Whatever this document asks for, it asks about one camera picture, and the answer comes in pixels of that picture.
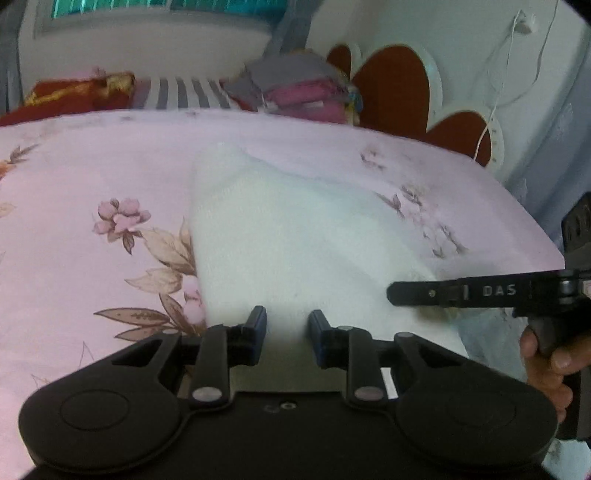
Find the brown headboard panel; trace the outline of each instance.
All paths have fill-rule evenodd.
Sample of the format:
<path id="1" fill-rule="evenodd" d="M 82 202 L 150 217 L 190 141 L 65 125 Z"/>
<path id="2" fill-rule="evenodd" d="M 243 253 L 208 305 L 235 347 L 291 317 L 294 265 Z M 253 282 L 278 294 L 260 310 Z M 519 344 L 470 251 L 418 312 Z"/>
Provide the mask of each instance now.
<path id="1" fill-rule="evenodd" d="M 327 60 L 346 73 L 356 68 L 345 45 L 335 47 Z M 485 119 L 476 111 L 461 109 L 430 126 L 432 109 L 440 105 L 430 105 L 431 87 L 425 64 L 409 46 L 393 45 L 377 51 L 364 62 L 352 81 L 363 97 L 361 127 L 474 156 L 486 127 Z M 477 157 L 480 165 L 489 164 L 492 150 L 487 132 Z"/>

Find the folded towel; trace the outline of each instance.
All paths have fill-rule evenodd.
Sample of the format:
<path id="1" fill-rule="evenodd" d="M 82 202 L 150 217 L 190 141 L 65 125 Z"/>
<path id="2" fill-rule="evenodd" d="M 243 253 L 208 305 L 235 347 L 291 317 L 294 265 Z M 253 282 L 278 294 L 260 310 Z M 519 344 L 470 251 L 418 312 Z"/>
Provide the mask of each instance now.
<path id="1" fill-rule="evenodd" d="M 374 194 L 277 170 L 220 145 L 196 163 L 192 233 L 208 325 L 268 313 L 260 364 L 235 368 L 232 387 L 259 391 L 344 388 L 342 372 L 321 371 L 306 321 L 322 309 L 334 326 L 379 339 L 410 331 L 462 355 L 440 309 L 395 308 L 394 280 L 433 278 L 399 239 L 401 220 Z M 387 377 L 388 393 L 395 395 Z"/>

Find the flower print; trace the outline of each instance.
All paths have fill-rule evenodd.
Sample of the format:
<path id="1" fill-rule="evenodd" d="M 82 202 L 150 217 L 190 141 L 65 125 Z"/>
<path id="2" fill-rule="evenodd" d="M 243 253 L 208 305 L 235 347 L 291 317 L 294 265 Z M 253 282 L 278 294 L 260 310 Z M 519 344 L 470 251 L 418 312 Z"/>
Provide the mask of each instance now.
<path id="1" fill-rule="evenodd" d="M 109 202 L 101 202 L 99 205 L 100 221 L 95 223 L 93 232 L 98 235 L 106 235 L 109 243 L 123 239 L 123 246 L 131 255 L 135 245 L 134 237 L 142 237 L 135 227 L 147 222 L 151 214 L 147 210 L 139 209 L 137 199 L 125 199 L 119 202 L 111 199 Z"/>

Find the human hand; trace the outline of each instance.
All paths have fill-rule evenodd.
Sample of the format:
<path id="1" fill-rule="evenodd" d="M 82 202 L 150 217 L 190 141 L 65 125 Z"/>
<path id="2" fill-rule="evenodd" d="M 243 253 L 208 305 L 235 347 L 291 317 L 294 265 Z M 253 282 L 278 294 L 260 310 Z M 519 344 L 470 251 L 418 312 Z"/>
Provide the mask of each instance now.
<path id="1" fill-rule="evenodd" d="M 566 408 L 573 401 L 573 391 L 563 384 L 564 377 L 591 365 L 591 336 L 578 337 L 569 345 L 556 349 L 551 358 L 544 358 L 538 352 L 538 339 L 534 332 L 526 328 L 520 347 L 527 383 L 550 399 L 556 408 L 558 421 L 564 421 Z"/>

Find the white cable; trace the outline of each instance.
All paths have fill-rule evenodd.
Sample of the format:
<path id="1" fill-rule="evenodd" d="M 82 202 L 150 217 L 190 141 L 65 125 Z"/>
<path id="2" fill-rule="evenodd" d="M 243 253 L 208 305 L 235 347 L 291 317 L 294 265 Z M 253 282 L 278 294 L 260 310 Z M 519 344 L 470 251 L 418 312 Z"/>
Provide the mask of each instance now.
<path id="1" fill-rule="evenodd" d="M 527 95 L 530 92 L 530 90 L 534 87 L 534 85 L 537 83 L 538 79 L 540 78 L 540 73 L 542 71 L 542 59 L 544 57 L 544 50 L 546 49 L 546 45 L 548 43 L 548 38 L 550 37 L 550 31 L 552 30 L 552 25 L 554 25 L 554 20 L 556 20 L 556 13 L 558 12 L 558 3 L 559 2 L 560 2 L 560 0 L 556 0 L 556 4 L 554 6 L 554 14 L 552 15 L 552 20 L 550 20 L 550 25 L 548 26 L 548 31 L 546 32 L 546 36 L 544 37 L 544 42 L 542 43 L 542 48 L 540 49 L 540 53 L 538 55 L 538 64 L 537 64 L 537 69 L 535 71 L 534 81 L 530 84 L 529 87 L 527 87 L 523 92 L 521 92 L 516 97 L 512 98 L 511 100 L 508 100 L 506 102 L 499 104 L 498 108 L 504 108 L 506 106 L 512 105 L 517 100 L 522 99 L 525 95 Z M 498 92 L 496 87 L 492 84 L 491 73 L 490 73 L 489 69 L 486 69 L 486 74 L 488 75 L 488 78 L 489 78 L 489 81 L 491 82 L 492 87 L 495 89 L 496 92 Z"/>
<path id="2" fill-rule="evenodd" d="M 517 21 L 519 20 L 519 15 L 521 14 L 521 12 L 522 12 L 522 10 L 519 9 L 519 11 L 517 12 L 517 15 L 513 19 L 513 25 L 511 27 L 511 41 L 509 42 L 509 53 L 507 54 L 507 63 L 505 65 L 505 73 L 503 74 L 503 83 L 501 84 L 501 90 L 498 92 L 498 95 L 496 96 L 495 104 L 491 110 L 491 115 L 488 118 L 488 122 L 486 122 L 486 126 L 484 127 L 484 130 L 482 131 L 482 134 L 480 135 L 480 138 L 478 139 L 478 143 L 476 144 L 476 153 L 474 153 L 474 161 L 476 161 L 476 159 L 478 158 L 478 152 L 480 151 L 480 145 L 482 144 L 482 140 L 484 139 L 486 132 L 488 132 L 488 129 L 491 126 L 492 119 L 495 116 L 495 112 L 496 112 L 497 107 L 499 106 L 499 100 L 501 100 L 501 95 L 503 95 L 503 90 L 505 90 L 505 83 L 507 81 L 507 75 L 509 73 L 509 62 L 511 61 L 511 51 L 513 50 L 513 40 L 515 38 L 515 27 L 517 26 Z"/>

